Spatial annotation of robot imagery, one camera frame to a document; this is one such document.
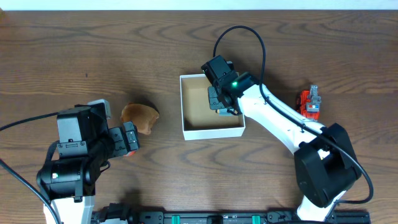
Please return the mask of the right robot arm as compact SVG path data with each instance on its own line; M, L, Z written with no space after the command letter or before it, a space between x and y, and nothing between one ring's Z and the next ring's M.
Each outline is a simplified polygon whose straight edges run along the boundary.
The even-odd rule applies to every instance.
M261 124L294 155L297 185L303 200L297 216L325 221L338 200L361 177L351 141L339 124L329 127L306 118L276 98L248 72L238 74L231 62L213 57L201 66L211 83L210 108L227 108Z

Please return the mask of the red toy fire truck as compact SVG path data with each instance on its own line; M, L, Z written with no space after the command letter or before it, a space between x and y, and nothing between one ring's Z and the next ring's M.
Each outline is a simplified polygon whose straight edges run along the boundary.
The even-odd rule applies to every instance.
M308 119L318 121L321 102L321 96L318 95L318 86L310 85L308 90L303 90L298 95L296 111Z

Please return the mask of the yellow grey toy truck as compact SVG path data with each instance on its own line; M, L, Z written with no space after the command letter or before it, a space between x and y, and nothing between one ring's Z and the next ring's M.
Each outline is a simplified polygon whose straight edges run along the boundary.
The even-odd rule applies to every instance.
M218 110L216 110L216 112L220 116L237 116L238 115L238 113L235 112L235 110L230 110L230 109L227 109L227 108L218 109Z

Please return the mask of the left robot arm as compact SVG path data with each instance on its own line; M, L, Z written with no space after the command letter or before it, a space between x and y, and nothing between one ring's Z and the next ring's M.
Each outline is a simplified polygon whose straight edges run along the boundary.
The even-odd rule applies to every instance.
M40 193L62 223L91 223L95 183L110 159L139 149L136 126L109 128L109 102L101 99L60 111L58 141L50 145L37 173Z

